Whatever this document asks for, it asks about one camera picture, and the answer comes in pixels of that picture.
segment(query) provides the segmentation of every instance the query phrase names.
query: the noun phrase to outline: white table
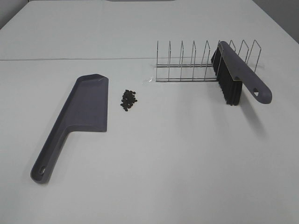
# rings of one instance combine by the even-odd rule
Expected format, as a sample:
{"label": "white table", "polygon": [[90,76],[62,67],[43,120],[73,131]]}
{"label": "white table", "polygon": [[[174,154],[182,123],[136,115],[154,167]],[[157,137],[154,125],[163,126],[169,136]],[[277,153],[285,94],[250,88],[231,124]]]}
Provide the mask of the white table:
{"label": "white table", "polygon": [[[148,82],[169,39],[174,54],[180,40],[257,39],[272,103]],[[250,0],[32,1],[0,31],[0,60],[1,224],[299,221],[299,45]],[[107,132],[71,133],[50,182],[34,183],[76,78],[93,73],[109,78]],[[138,102],[124,112],[127,88]]]}

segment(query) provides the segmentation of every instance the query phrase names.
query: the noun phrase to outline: brush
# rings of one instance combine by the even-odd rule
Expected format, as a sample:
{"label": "brush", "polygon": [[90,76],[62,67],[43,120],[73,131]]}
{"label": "brush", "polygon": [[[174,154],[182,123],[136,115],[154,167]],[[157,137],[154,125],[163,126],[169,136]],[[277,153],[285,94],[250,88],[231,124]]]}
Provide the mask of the brush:
{"label": "brush", "polygon": [[212,64],[227,104],[239,104],[243,84],[258,102],[271,103],[271,90],[225,41],[219,42]]}

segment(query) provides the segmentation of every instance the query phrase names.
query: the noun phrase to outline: table surface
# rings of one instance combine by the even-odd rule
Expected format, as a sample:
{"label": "table surface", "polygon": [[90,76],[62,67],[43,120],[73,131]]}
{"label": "table surface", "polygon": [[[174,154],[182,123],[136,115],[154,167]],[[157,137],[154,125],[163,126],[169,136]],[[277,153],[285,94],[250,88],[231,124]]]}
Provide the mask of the table surface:
{"label": "table surface", "polygon": [[[225,104],[217,83],[156,83],[157,40],[257,39],[257,75]],[[0,223],[299,221],[299,45],[250,0],[32,1],[0,30]],[[31,168],[81,75],[109,78],[106,133],[71,133],[48,184]],[[125,89],[137,92],[129,112]]]}

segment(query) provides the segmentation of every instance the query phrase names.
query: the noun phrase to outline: gray plastic handle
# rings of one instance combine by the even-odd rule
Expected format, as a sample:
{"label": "gray plastic handle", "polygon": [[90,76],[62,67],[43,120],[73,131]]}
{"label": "gray plastic handle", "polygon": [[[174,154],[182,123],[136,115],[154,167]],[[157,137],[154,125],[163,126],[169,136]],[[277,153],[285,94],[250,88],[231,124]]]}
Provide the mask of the gray plastic handle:
{"label": "gray plastic handle", "polygon": [[253,70],[231,49],[228,43],[218,44],[222,58],[235,81],[242,81],[253,97],[262,104],[272,101],[272,92]]}

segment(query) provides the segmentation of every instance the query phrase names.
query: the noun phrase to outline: gray wall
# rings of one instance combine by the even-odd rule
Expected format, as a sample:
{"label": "gray wall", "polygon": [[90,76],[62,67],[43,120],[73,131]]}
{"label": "gray wall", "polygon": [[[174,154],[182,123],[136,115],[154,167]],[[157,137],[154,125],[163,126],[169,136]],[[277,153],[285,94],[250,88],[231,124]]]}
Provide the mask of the gray wall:
{"label": "gray wall", "polygon": [[299,43],[299,0],[253,0]]}
{"label": "gray wall", "polygon": [[28,3],[28,0],[0,0],[0,29]]}

